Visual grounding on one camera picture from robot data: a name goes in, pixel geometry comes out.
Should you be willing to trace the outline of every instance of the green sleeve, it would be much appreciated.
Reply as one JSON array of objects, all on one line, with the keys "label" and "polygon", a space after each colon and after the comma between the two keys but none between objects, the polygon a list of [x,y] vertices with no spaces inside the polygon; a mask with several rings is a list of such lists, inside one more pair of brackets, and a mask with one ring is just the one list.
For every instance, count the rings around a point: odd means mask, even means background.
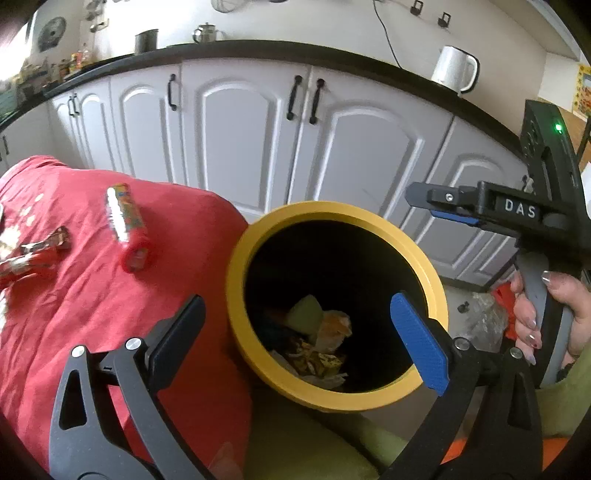
[{"label": "green sleeve", "polygon": [[570,437],[591,404],[591,342],[564,380],[537,390],[536,396],[542,435]]}]

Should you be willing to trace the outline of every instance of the bin rim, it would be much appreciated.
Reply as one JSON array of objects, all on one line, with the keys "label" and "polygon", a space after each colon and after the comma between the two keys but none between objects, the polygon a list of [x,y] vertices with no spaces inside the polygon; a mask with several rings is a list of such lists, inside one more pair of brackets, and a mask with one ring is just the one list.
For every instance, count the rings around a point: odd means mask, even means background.
[{"label": "bin rim", "polygon": [[293,376],[265,350],[246,313],[244,286],[251,261],[274,234],[289,226],[312,220],[331,220],[355,225],[392,245],[414,270],[427,302],[430,318],[447,330],[447,301],[443,285],[425,253],[401,229],[359,207],[338,202],[309,201],[285,205],[248,226],[233,250],[226,276],[226,301],[230,325],[242,356],[257,375],[282,395],[323,411],[363,411],[391,404],[421,383],[414,364],[392,383],[362,393],[342,393],[315,387]]}]

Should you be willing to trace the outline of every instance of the red tablecloth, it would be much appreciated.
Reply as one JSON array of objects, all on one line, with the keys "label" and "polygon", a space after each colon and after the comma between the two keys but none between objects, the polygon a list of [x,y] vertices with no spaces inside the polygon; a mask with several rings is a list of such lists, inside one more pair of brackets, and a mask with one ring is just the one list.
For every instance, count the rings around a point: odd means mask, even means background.
[{"label": "red tablecloth", "polygon": [[[119,245],[105,216],[107,187],[123,181],[131,185],[156,246],[153,265],[135,275],[118,265]],[[51,157],[31,157],[7,172],[0,179],[0,202],[5,226],[19,226],[20,243],[42,240],[60,225],[73,236],[55,279],[26,278],[7,290],[0,334],[0,408],[39,463],[47,468],[51,411],[72,347],[99,352],[144,336],[197,293],[206,302],[205,326],[173,385],[159,397],[206,465],[222,446],[241,465],[251,401],[224,294],[230,253],[246,228],[236,209],[213,193],[74,170]],[[139,449],[120,394],[115,404],[132,447]]]}]

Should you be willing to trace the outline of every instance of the teapot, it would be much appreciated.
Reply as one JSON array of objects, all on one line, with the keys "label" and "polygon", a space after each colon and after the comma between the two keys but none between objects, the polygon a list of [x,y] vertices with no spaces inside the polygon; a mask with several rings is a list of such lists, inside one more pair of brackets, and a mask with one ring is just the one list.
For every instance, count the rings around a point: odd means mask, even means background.
[{"label": "teapot", "polygon": [[205,22],[204,25],[199,25],[193,31],[193,41],[195,43],[210,43],[217,40],[216,26]]}]

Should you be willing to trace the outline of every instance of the white kettle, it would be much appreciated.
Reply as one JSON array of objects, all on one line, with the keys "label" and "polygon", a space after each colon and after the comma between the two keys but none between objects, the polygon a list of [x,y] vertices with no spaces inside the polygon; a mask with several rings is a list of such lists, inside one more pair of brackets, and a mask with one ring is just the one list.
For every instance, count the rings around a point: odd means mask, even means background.
[{"label": "white kettle", "polygon": [[[472,66],[472,75],[466,83],[468,66]],[[441,50],[431,80],[460,95],[474,89],[479,75],[480,62],[474,55],[470,55],[468,52],[451,45],[446,45]]]}]

